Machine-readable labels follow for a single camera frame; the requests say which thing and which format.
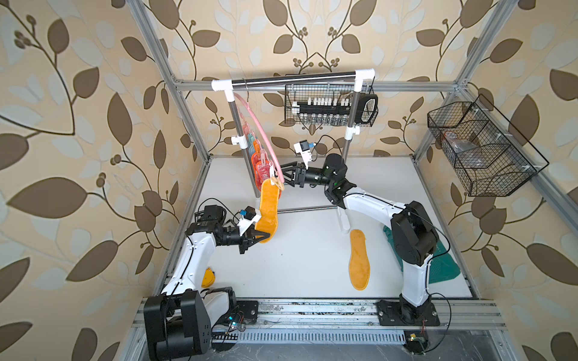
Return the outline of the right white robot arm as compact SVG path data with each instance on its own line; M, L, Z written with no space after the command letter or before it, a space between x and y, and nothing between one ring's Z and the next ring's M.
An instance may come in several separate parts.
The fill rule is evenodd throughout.
M440 240L437 229L421 203L381 199L347 180L347 170L345 161L336 153L327 156L321 168L308 167L305 162L281 166L284 184L323 186L332 205L359 212L391 230L394 252L403 264L400 311L404 317L418 317L431 303L429 265Z

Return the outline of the yellow fuzzy insole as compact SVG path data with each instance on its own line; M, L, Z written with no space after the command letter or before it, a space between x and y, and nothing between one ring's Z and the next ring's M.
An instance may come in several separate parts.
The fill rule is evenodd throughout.
M261 241L267 243L275 235L278 229L278 201L283 190L283 185L276 177L265 180L261 185L260 214L255 229L269 236Z
M350 245L349 278L355 290L365 290L369 284L371 272L365 234L361 230L352 230Z

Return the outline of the pink clip hanger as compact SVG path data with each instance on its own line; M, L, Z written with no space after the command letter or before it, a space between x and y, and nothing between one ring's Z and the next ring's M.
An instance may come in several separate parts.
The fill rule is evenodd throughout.
M272 162L274 164L274 168L275 168L275 171L269 172L270 173L269 179L271 180L272 184L275 184L278 187L278 189L280 189L280 191L283 191L284 190L284 175L283 175L283 172L281 170L280 162L278 161L278 158L275 154L275 151L272 148L272 144L271 144L271 141L269 140L269 137L267 136L266 132L263 129L263 126L261 125L260 121L258 120L254 111L251 109L248 102L245 101L245 99L243 99L240 95L238 95L236 93L233 93L233 95L245 107L245 109L248 111L249 115L251 116L252 120L254 121L255 126L257 126L257 129L260 132L262 139L264 140L264 143L266 145L267 150L269 151L269 154L271 156L271 160L272 160Z

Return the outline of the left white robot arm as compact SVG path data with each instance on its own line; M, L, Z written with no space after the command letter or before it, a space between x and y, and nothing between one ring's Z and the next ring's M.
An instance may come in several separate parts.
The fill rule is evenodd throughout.
M213 339L224 341L256 320L257 302L239 303L232 287L211 288L204 281L216 248L237 246L244 254L270 236L257 230L261 213L251 206L239 212L237 221L226 216L220 205L208 205L195 214L173 275L160 294L144 304L150 359L204 354Z

